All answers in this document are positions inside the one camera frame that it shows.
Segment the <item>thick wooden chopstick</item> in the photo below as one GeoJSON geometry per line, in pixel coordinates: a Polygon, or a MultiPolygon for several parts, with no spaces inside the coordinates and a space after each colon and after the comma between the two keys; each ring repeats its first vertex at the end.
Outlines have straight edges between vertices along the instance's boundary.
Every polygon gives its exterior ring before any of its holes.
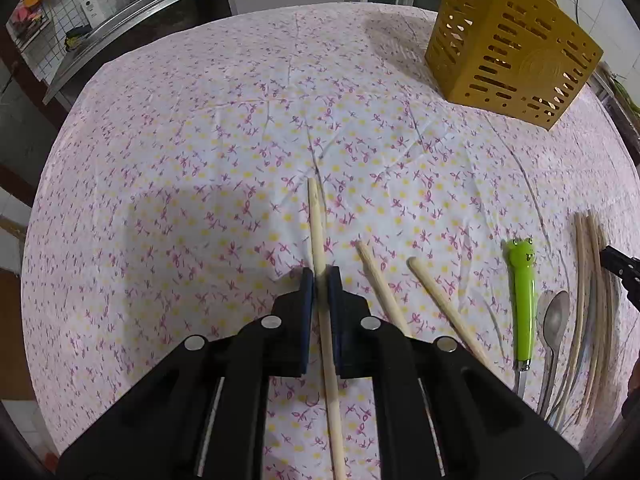
{"type": "Polygon", "coordinates": [[[411,272],[433,298],[435,304],[439,307],[440,312],[446,316],[447,320],[460,336],[462,341],[471,350],[473,356],[482,362],[484,367],[491,370],[494,367],[494,363],[489,359],[484,347],[476,340],[475,333],[472,332],[469,326],[465,324],[460,313],[452,305],[450,299],[445,295],[444,290],[427,272],[427,267],[424,266],[421,260],[416,257],[410,257],[407,263],[411,272]]]}
{"type": "Polygon", "coordinates": [[[337,374],[334,366],[331,315],[328,303],[328,286],[326,286],[326,255],[324,254],[324,234],[322,226],[321,198],[315,178],[307,181],[309,226],[312,264],[317,285],[317,311],[320,330],[320,346],[322,355],[323,383],[326,393],[326,418],[328,419],[329,440],[333,478],[347,478],[343,446],[343,431],[338,394],[337,374]]]}
{"type": "Polygon", "coordinates": [[[375,295],[378,297],[378,302],[380,303],[384,313],[390,319],[390,322],[399,328],[405,336],[410,337],[411,332],[409,330],[408,323],[398,306],[392,290],[390,289],[390,285],[387,284],[386,279],[378,267],[372,252],[362,240],[358,240],[356,243],[356,249],[360,255],[364,272],[367,273],[370,285],[372,286],[375,295]]]}

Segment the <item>metal spoon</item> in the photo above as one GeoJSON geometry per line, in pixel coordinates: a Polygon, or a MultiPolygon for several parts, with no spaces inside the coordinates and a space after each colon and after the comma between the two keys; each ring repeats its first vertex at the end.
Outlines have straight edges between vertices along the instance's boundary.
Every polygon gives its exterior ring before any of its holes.
{"type": "Polygon", "coordinates": [[[538,406],[538,414],[542,418],[546,418],[549,411],[556,368],[569,315],[570,295],[567,290],[560,290],[544,310],[542,320],[542,339],[546,345],[546,369],[541,387],[541,401],[538,406]]]}

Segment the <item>green frog handle utensil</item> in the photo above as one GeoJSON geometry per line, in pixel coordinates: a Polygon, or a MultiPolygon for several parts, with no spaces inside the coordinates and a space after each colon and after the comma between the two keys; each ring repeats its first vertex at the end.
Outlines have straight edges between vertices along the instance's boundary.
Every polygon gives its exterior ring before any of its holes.
{"type": "Polygon", "coordinates": [[[533,359],[536,321],[536,252],[531,237],[514,238],[506,243],[506,258],[511,270],[514,303],[515,361],[518,384],[516,393],[523,399],[527,373],[533,359]]]}

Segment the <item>floral pink tablecloth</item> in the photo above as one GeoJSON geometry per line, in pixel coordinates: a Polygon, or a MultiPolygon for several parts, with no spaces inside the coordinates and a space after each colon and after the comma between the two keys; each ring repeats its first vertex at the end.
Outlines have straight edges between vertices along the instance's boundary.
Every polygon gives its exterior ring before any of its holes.
{"type": "Polygon", "coordinates": [[[551,129],[454,104],[425,52],[437,14],[327,3],[157,40],[86,84],[43,169],[23,326],[61,479],[334,479],[317,285],[306,374],[298,289],[321,198],[326,282],[343,285],[337,376],[346,479],[634,479],[639,310],[611,286],[594,413],[589,271],[576,375],[575,214],[639,253],[639,175],[588,84],[551,129]],[[506,243],[536,252],[533,359],[516,393],[506,243]],[[411,336],[384,313],[368,246],[411,336]],[[408,267],[416,257],[494,363],[408,267]],[[570,295],[546,418],[544,310],[570,295]]]}

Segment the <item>yellow perforated utensil holder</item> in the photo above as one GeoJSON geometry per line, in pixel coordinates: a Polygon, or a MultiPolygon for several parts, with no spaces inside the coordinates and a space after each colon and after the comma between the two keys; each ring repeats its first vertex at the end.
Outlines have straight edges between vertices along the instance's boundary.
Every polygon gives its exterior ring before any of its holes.
{"type": "Polygon", "coordinates": [[[447,101],[551,129],[602,54],[556,0],[442,0],[425,61],[447,101]]]}

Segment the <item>white soap bottle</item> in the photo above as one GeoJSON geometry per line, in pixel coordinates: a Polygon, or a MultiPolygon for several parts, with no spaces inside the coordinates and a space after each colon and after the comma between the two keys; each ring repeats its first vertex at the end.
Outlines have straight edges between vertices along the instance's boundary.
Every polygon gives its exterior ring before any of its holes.
{"type": "Polygon", "coordinates": [[[99,27],[106,20],[99,0],[79,0],[79,3],[92,28],[99,27]]]}

